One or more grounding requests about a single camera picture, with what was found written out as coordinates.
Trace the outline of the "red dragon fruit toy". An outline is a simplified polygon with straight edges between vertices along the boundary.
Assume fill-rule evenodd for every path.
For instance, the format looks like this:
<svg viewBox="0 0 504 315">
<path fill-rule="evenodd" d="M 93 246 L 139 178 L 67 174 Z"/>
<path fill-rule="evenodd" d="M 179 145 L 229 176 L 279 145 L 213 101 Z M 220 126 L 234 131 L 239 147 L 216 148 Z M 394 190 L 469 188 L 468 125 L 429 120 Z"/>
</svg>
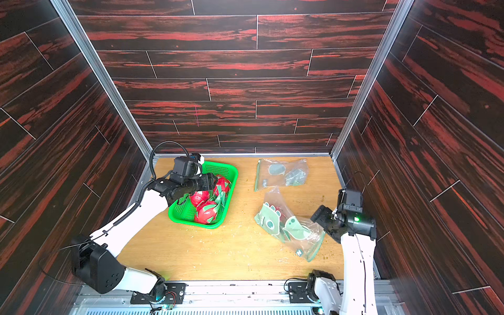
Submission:
<svg viewBox="0 0 504 315">
<path fill-rule="evenodd" d="M 232 186 L 232 184 L 228 179 L 226 179 L 225 177 L 223 177 L 221 175 L 218 175 L 217 182 L 214 187 L 214 194 L 217 196 L 221 193 L 228 194 L 228 192 L 231 189 L 231 186 Z"/>
<path fill-rule="evenodd" d="M 201 203 L 207 202 L 210 198 L 210 191 L 199 191 L 191 195 L 190 202 L 194 207 L 198 207 Z"/>
</svg>

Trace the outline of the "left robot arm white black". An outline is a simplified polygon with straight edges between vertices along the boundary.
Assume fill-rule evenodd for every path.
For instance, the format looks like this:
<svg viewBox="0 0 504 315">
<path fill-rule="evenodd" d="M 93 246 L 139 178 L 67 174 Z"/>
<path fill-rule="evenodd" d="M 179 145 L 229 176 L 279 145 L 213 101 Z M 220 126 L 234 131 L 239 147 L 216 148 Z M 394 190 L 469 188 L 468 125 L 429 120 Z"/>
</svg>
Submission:
<svg viewBox="0 0 504 315">
<path fill-rule="evenodd" d="M 179 184 L 170 178 L 149 180 L 139 199 L 104 227 L 90 236 L 80 234 L 72 240 L 72 273 L 97 293 L 133 291 L 161 301 L 168 290 L 165 278 L 147 270 L 122 265 L 117 256 L 129 241 L 152 219 L 187 194 L 212 191 L 217 177 L 211 173 L 186 178 Z"/>
</svg>

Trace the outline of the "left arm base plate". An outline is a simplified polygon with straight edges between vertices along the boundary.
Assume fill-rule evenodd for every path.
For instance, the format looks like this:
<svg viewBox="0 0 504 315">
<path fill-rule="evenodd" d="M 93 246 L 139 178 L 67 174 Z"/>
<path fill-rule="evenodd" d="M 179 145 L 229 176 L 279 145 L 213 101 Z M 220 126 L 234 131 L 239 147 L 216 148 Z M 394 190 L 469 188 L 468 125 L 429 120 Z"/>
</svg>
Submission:
<svg viewBox="0 0 504 315">
<path fill-rule="evenodd" d="M 130 303 L 152 306 L 183 304 L 186 287 L 183 282 L 165 282 L 147 294 L 134 291 Z"/>
</svg>

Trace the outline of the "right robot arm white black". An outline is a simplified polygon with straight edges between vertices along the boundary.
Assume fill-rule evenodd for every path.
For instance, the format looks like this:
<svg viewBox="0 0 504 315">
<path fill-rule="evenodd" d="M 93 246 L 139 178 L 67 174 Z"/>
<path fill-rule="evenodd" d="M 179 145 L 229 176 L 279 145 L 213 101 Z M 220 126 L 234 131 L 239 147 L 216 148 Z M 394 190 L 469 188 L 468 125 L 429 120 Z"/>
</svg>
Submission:
<svg viewBox="0 0 504 315">
<path fill-rule="evenodd" d="M 321 304 L 324 314 L 377 314 L 373 276 L 377 226 L 363 204 L 361 192 L 342 188 L 334 210 L 320 206 L 311 217 L 343 249 L 343 291 L 328 272 L 313 270 L 308 275 L 307 295 Z"/>
</svg>

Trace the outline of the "clear zip-top bag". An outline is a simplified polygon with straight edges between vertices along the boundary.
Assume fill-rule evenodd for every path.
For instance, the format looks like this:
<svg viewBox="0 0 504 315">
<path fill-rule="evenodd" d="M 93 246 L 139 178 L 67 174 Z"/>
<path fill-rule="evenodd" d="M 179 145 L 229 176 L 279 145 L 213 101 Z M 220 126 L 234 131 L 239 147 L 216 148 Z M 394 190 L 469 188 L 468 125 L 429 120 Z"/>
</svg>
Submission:
<svg viewBox="0 0 504 315">
<path fill-rule="evenodd" d="M 257 192 L 275 186 L 301 186 L 307 182 L 308 172 L 307 159 L 291 162 L 260 159 L 254 190 Z"/>
<path fill-rule="evenodd" d="M 277 186 L 265 194 L 255 222 L 307 262 L 315 259 L 326 234 L 319 224 L 294 215 Z"/>
</svg>

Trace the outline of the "green perforated plastic tray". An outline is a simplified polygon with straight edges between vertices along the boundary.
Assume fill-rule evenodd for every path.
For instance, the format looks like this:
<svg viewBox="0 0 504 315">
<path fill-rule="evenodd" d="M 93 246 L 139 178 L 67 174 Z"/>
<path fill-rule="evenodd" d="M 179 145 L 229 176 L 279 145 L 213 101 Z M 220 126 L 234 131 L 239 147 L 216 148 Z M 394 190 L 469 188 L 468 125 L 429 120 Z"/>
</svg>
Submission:
<svg viewBox="0 0 504 315">
<path fill-rule="evenodd" d="M 169 207 L 169 218 L 174 223 L 216 229 L 227 215 L 238 170 L 230 164 L 206 161 L 203 172 L 217 176 L 218 181 L 210 191 L 198 190 Z"/>
</svg>

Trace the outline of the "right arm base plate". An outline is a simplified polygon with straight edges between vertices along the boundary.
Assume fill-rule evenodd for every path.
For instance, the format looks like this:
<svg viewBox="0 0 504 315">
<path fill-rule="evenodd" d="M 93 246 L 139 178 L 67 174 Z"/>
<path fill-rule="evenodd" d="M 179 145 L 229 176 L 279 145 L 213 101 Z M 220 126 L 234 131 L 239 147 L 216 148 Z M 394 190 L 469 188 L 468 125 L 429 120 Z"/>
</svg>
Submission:
<svg viewBox="0 0 504 315">
<path fill-rule="evenodd" d="M 307 280 L 300 278 L 290 278 L 286 280 L 283 288 L 291 304 L 315 303 L 315 301 L 308 296 L 307 283 Z"/>
</svg>

